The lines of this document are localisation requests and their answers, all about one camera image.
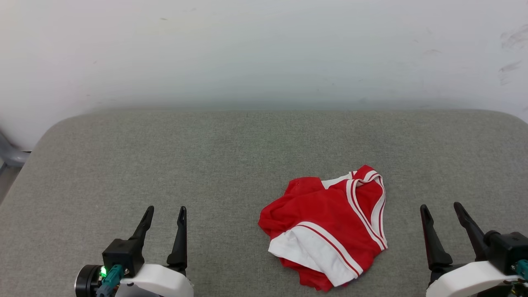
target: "floor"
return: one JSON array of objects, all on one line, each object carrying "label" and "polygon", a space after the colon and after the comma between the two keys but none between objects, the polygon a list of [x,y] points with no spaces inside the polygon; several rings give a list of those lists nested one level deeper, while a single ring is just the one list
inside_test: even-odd
[{"label": "floor", "polygon": [[7,167],[0,174],[0,203],[4,201],[4,197],[7,195],[7,192],[9,192],[9,188],[15,181],[20,169],[22,169],[22,167]]}]

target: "gray table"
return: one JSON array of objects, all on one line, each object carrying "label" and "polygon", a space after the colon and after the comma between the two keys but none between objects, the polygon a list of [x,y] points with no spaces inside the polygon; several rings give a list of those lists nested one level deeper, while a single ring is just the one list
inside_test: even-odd
[{"label": "gray table", "polygon": [[119,112],[62,121],[40,140],[0,205],[0,296],[73,296],[156,207],[143,254],[164,264],[181,205],[196,296],[320,296],[267,253],[260,210],[288,181],[363,164],[384,177],[389,249],[328,296],[424,296],[419,206],[455,262],[474,257],[452,209],[484,231],[528,234],[528,126],[495,112]]}]

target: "white backdrop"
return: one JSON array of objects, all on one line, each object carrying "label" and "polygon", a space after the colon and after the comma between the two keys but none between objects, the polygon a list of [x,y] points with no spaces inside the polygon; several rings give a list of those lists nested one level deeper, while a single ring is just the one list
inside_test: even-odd
[{"label": "white backdrop", "polygon": [[108,108],[481,108],[528,121],[526,0],[3,0],[0,131]]}]

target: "red fabric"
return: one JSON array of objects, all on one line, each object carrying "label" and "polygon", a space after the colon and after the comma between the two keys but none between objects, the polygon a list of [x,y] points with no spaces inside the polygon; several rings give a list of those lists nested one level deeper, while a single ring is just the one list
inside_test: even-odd
[{"label": "red fabric", "polygon": [[[274,239],[302,221],[313,222],[332,234],[363,271],[366,271],[382,249],[353,210],[347,197],[347,185],[350,187],[355,180],[364,179],[365,175],[372,175],[372,172],[373,168],[364,165],[351,176],[352,182],[350,179],[343,180],[328,189],[324,188],[319,178],[294,179],[290,181],[282,197],[262,210],[258,224],[270,239]],[[359,182],[356,184],[355,196],[358,207],[369,223],[372,223],[370,222],[372,211],[383,191],[374,180],[365,184]],[[376,217],[376,220],[381,226],[381,218]],[[384,241],[381,234],[375,232],[373,234],[380,241]],[[284,267],[292,268],[299,273],[301,285],[323,291],[333,287],[324,273],[284,258],[280,258],[280,261]]]}]

